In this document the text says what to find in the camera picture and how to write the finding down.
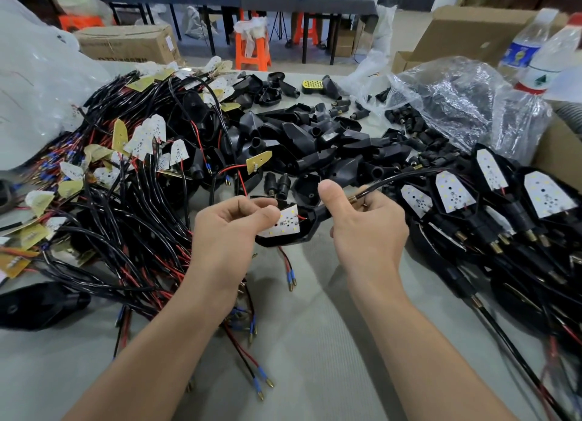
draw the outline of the hand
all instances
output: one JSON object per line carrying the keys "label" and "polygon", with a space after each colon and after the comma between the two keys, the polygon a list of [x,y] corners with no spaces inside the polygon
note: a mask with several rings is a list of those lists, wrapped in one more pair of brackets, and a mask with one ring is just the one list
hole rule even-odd
{"label": "hand", "polygon": [[356,304],[370,296],[406,296],[398,274],[408,238],[404,210],[379,191],[352,205],[331,180],[320,182],[318,191],[333,217],[331,237]]}
{"label": "hand", "polygon": [[255,236],[280,217],[276,204],[272,198],[236,196],[196,215],[192,263],[178,292],[186,301],[202,300],[216,325],[235,303],[251,264]]}

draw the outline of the plastic bag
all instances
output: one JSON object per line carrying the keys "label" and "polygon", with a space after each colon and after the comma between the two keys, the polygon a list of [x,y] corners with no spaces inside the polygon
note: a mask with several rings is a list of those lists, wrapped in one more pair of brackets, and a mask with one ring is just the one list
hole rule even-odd
{"label": "plastic bag", "polygon": [[[217,35],[218,32],[212,24],[210,24],[213,35]],[[192,5],[188,5],[186,12],[184,13],[184,18],[182,18],[182,29],[184,33],[194,39],[207,39],[208,29],[206,24],[202,24],[200,20],[200,13]]]}
{"label": "plastic bag", "polygon": [[392,23],[396,6],[378,5],[376,9],[378,23],[374,29],[372,49],[351,74],[338,79],[337,83],[344,94],[351,95],[364,108],[383,118],[386,109],[382,106],[376,107],[375,99],[367,101],[367,98],[369,94],[377,94],[385,90],[390,84],[388,77],[382,71],[389,62]]}
{"label": "plastic bag", "polygon": [[436,59],[389,78],[392,89],[380,109],[408,102],[467,152],[479,141],[528,165],[552,116],[542,98],[513,89],[493,67],[466,57]]}
{"label": "plastic bag", "polygon": [[[266,18],[254,17],[249,21],[238,21],[235,24],[235,31],[240,33],[241,37],[246,42],[244,56],[251,57],[255,48],[255,39],[266,38]],[[268,42],[265,42],[265,48],[268,52]]]}
{"label": "plastic bag", "polygon": [[21,165],[66,126],[83,120],[76,108],[111,80],[59,32],[0,10],[0,170]]}

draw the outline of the forearm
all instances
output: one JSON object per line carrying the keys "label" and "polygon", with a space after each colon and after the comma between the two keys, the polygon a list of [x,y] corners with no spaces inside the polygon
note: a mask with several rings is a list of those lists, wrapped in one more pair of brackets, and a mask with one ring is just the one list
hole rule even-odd
{"label": "forearm", "polygon": [[516,419],[403,290],[359,307],[410,421]]}
{"label": "forearm", "polygon": [[178,406],[216,325],[176,296],[81,397],[65,421],[165,420]]}

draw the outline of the finger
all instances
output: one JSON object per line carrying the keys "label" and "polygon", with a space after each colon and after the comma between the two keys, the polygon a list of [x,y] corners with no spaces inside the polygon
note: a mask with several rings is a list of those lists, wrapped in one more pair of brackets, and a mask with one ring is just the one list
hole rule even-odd
{"label": "finger", "polygon": [[392,199],[385,196],[380,191],[372,191],[364,196],[364,203],[368,205],[368,211],[374,211],[386,207],[393,202]]}
{"label": "finger", "polygon": [[227,222],[253,214],[261,207],[245,196],[236,196],[208,207],[209,212],[216,214]]}
{"label": "finger", "polygon": [[273,205],[274,207],[277,206],[277,201],[272,197],[257,197],[252,198],[251,202],[257,205],[259,208],[264,208],[269,205]]}
{"label": "finger", "polygon": [[319,198],[323,201],[334,218],[345,217],[353,212],[352,205],[348,202],[342,187],[336,182],[325,179],[317,186]]}
{"label": "finger", "polygon": [[275,226],[275,223],[279,221],[279,217],[281,217],[279,208],[268,205],[265,208],[259,208],[247,217],[234,221],[234,224],[255,236],[261,231]]}

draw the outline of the water bottle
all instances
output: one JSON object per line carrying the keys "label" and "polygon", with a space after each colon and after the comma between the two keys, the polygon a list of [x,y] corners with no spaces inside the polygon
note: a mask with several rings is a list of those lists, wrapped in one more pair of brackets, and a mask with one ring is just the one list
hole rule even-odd
{"label": "water bottle", "polygon": [[571,65],[581,35],[582,13],[574,13],[567,25],[536,52],[515,88],[533,94],[545,93],[554,78]]}
{"label": "water bottle", "polygon": [[555,8],[542,8],[535,19],[513,39],[497,68],[507,81],[517,83],[520,72],[526,69],[534,54],[548,40],[549,29],[557,13]]}

